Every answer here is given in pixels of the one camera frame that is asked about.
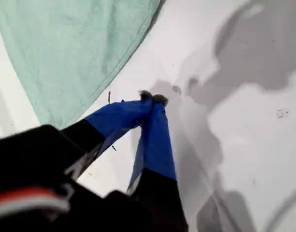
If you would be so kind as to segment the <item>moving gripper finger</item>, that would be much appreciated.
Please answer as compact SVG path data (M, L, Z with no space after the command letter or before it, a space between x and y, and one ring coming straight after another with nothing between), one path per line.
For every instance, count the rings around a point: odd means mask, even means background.
M168 99L156 94L152 100L152 111L141 124L128 191L147 213L147 230L186 232L165 111Z

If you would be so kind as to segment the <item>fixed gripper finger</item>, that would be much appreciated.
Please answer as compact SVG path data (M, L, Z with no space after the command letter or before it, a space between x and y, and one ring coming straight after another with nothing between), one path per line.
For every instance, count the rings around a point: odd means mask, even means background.
M99 156L131 129L144 122L153 107L152 94L140 91L138 101L114 102L103 106L62 132L85 154L66 169L77 179Z

